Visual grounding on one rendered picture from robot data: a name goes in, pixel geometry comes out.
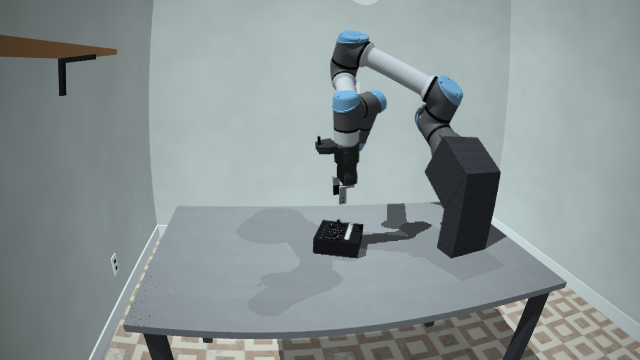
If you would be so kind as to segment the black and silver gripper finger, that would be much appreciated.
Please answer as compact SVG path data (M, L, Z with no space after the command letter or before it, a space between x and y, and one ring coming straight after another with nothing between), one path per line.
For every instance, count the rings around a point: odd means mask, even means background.
M349 186L344 186L344 185L340 185L339 186L339 204L346 204L346 188L351 188L351 187L355 187L355 185L349 185Z
M333 179L333 195L339 194L340 180L337 175L332 176Z

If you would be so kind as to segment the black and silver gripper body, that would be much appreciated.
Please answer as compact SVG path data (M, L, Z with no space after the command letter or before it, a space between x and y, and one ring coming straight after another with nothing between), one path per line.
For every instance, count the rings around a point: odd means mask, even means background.
M337 177L344 186L357 184L357 163L359 162L359 133L339 133L333 128L334 142L331 138L317 137L315 142L319 154L334 154L337 164ZM357 143L357 144L356 144ZM338 146L338 147L337 147Z

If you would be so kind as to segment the black lighting desk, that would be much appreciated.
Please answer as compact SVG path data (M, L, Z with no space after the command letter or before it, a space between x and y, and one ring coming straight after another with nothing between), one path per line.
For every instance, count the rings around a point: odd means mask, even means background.
M357 258L363 225L346 222L344 225L340 219L337 221L323 220L313 238L313 253Z

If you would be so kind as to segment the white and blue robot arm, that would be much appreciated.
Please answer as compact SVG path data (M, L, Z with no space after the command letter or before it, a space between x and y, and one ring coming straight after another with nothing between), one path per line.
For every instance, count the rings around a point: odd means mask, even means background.
M377 114L386 109L382 92L357 93L358 68L367 66L421 96L426 104L416 111L415 123L429 144L432 156L443 136L461 137L449 125L463 98L460 86L444 75L428 76L376 49L368 40L368 35L353 30L342 31L338 36L330 63L332 85L337 91L332 105L334 130L340 133L360 130L361 151Z

